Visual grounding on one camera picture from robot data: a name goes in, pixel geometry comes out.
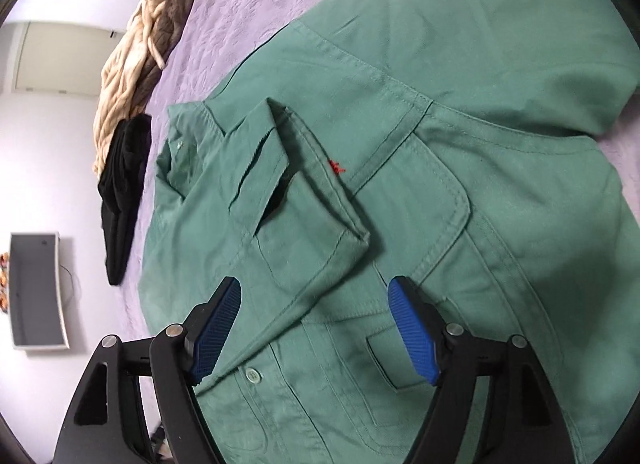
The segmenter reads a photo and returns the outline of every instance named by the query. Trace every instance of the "red embroidery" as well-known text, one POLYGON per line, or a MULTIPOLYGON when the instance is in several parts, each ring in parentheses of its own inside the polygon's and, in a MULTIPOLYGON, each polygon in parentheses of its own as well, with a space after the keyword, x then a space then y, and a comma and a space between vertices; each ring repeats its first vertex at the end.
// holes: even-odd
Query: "red embroidery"
POLYGON ((340 167, 340 163, 336 163, 329 159, 329 164, 331 165, 332 170, 335 172, 335 175, 340 175, 341 173, 345 173, 345 169, 340 167))

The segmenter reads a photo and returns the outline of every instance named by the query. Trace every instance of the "ridged blue grip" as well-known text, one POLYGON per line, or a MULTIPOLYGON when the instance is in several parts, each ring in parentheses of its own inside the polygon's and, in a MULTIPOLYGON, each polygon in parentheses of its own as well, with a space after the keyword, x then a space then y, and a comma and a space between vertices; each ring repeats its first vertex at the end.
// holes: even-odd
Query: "ridged blue grip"
POLYGON ((194 343, 190 374, 196 384, 200 384, 203 378, 213 372, 240 310, 240 301, 240 282, 234 279, 194 343))
POLYGON ((435 343, 422 325, 397 279, 389 282, 387 294, 391 314, 394 316, 415 371, 436 386, 440 377, 440 368, 436 361, 435 343))

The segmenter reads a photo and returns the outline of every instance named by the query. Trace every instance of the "purple blanket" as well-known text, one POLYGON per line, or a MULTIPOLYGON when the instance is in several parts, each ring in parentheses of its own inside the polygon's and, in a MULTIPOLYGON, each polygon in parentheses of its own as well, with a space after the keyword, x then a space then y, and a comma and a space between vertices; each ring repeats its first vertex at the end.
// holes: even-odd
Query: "purple blanket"
MULTIPOLYGON (((137 285, 145 233, 153 213, 154 160, 166 137, 167 105, 203 99, 220 79, 281 27, 320 0, 195 0, 182 40, 172 53, 146 112, 153 116, 145 191, 129 266, 117 290, 124 340, 149 335, 137 285)), ((625 197, 640 219, 640 97, 632 101, 600 145, 616 165, 625 197)))

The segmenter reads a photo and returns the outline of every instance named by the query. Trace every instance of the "button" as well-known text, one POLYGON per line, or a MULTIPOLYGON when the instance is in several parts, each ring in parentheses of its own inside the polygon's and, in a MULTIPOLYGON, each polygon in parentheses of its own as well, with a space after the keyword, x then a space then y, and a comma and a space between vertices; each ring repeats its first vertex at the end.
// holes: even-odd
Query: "button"
POLYGON ((244 375, 253 384, 258 384, 260 383, 260 381, 262 381, 262 376, 260 375, 260 372, 258 372, 258 370, 256 370, 255 368, 248 368, 244 372, 244 375))

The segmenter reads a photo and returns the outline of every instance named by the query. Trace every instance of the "green jacket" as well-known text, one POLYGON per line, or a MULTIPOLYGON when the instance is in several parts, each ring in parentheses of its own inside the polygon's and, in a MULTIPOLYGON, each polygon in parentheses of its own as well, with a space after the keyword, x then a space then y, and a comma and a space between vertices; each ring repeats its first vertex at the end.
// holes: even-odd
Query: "green jacket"
POLYGON ((640 230, 590 134, 639 80, 609 0, 324 0, 172 107, 140 298, 158 332, 240 280, 198 390, 225 459, 402 462, 433 394, 386 303, 406 275, 526 336, 593 462, 640 390, 640 230))

